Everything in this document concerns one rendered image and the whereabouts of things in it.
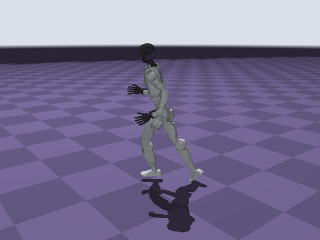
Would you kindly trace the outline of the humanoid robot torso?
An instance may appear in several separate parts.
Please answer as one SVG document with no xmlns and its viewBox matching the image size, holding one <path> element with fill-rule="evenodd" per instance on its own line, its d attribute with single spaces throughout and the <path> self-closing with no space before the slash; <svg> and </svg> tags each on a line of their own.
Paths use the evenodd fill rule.
<svg viewBox="0 0 320 240">
<path fill-rule="evenodd" d="M 148 67 L 147 67 L 148 66 Z M 163 78 L 162 78 L 162 73 L 161 73 L 161 69 L 160 69 L 160 66 L 157 64 L 157 67 L 153 66 L 151 67 L 150 64 L 148 64 L 145 69 L 144 69 L 144 74 L 143 74 L 143 78 L 144 78 L 144 83 L 146 85 L 146 88 L 147 88 L 147 91 L 148 91 L 148 94 L 150 96 L 150 99 L 152 102 L 154 102 L 155 104 L 155 107 L 156 109 L 158 108 L 158 104 L 159 104 L 159 100 L 162 99 L 160 96 L 159 96 L 159 93 L 160 93 L 160 90 L 159 89 L 156 89 L 152 83 L 150 83 L 147 78 L 146 78 L 146 73 L 149 71 L 149 70 L 152 70 L 154 71 L 156 74 L 157 74 L 157 77 L 159 78 L 159 80 L 163 83 Z M 156 110 L 155 109 L 155 110 Z M 167 121 L 170 116 L 171 116 L 171 110 L 170 110 L 170 107 L 168 104 L 165 105 L 165 108 L 163 109 L 164 112 L 163 112 L 163 116 L 164 116 L 164 122 Z"/>
</svg>

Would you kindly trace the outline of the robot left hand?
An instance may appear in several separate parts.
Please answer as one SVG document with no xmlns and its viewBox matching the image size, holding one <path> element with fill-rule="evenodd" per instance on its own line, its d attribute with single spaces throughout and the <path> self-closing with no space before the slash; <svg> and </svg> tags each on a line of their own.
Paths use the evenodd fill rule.
<svg viewBox="0 0 320 240">
<path fill-rule="evenodd" d="M 142 112 L 137 112 L 137 114 L 141 114 L 141 116 L 138 116 L 138 117 L 134 117 L 135 119 L 137 119 L 137 120 L 135 120 L 136 121 L 136 123 L 139 125 L 139 126 L 141 126 L 141 125 L 143 125 L 144 123 L 147 123 L 151 118 L 153 119 L 153 118 L 156 118 L 156 117 L 153 117 L 152 116 L 152 113 L 153 112 L 155 112 L 156 110 L 153 110 L 153 111 L 150 111 L 149 113 L 142 113 Z M 140 118 L 140 119 L 138 119 L 138 118 Z M 141 120 L 141 121 L 140 121 Z M 137 122 L 137 121 L 139 121 L 139 122 Z M 144 121 L 144 122 L 143 122 Z M 142 123 L 143 122 L 143 123 Z M 141 123 L 141 124 L 139 124 L 139 123 Z"/>
</svg>

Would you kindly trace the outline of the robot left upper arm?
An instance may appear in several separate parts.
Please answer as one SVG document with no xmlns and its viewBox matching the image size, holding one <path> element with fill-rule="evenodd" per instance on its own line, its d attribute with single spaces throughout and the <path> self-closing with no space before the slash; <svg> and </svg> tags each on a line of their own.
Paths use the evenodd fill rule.
<svg viewBox="0 0 320 240">
<path fill-rule="evenodd" d="M 153 70 L 149 70 L 147 73 L 146 73 L 146 79 L 153 84 L 153 86 L 160 90 L 159 92 L 159 96 L 160 98 L 162 98 L 162 93 L 163 92 L 168 92 L 168 90 L 166 89 L 166 87 L 163 85 L 163 83 L 159 80 L 157 74 L 153 71 Z M 169 92 L 168 92 L 168 95 L 169 95 Z"/>
</svg>

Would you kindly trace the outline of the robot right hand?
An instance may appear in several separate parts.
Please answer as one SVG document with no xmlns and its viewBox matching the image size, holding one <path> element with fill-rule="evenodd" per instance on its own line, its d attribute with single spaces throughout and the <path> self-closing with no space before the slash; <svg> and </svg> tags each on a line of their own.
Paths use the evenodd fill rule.
<svg viewBox="0 0 320 240">
<path fill-rule="evenodd" d="M 136 85 L 136 84 L 132 84 L 133 86 L 128 86 L 128 89 L 127 90 L 129 90 L 129 91 L 127 91 L 127 92 L 130 92 L 130 93 L 128 93 L 128 95 L 130 95 L 130 94 L 142 94 L 143 95 L 143 90 L 147 90 L 147 88 L 142 88 L 141 89 L 141 87 L 139 87 L 138 85 Z M 135 87 L 134 87 L 135 86 Z M 145 94 L 144 94 L 145 95 Z"/>
</svg>

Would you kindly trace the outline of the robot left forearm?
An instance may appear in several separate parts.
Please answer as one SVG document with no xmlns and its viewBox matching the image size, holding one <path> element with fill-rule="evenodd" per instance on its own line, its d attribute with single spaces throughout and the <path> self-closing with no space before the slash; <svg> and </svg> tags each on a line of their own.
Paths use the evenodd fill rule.
<svg viewBox="0 0 320 240">
<path fill-rule="evenodd" d="M 169 94 L 167 91 L 164 91 L 161 95 L 161 99 L 159 100 L 158 103 L 158 108 L 156 109 L 156 111 L 152 112 L 152 117 L 155 118 L 159 115 L 162 115 L 164 113 L 164 109 L 166 104 L 168 103 L 168 99 L 169 99 Z"/>
</svg>

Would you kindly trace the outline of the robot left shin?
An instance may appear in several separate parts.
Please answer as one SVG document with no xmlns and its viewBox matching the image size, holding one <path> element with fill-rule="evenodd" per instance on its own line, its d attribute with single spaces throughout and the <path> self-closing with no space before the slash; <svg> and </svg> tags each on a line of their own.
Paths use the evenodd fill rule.
<svg viewBox="0 0 320 240">
<path fill-rule="evenodd" d="M 141 147 L 143 156 L 148 163 L 149 167 L 151 168 L 152 172 L 157 172 L 157 167 L 156 167 L 156 157 L 154 150 L 151 146 L 147 145 L 144 149 Z M 153 171 L 154 170 L 154 171 Z"/>
</svg>

